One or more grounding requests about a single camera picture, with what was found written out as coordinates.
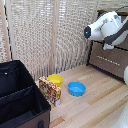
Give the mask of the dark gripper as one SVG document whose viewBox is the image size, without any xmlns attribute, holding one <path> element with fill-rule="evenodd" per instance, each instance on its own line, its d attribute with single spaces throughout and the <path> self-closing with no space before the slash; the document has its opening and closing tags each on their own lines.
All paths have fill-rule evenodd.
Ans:
<svg viewBox="0 0 128 128">
<path fill-rule="evenodd" d="M 128 36 L 128 29 L 120 29 L 117 33 L 107 36 L 105 38 L 105 43 L 109 45 L 118 45 L 122 43 Z"/>
</svg>

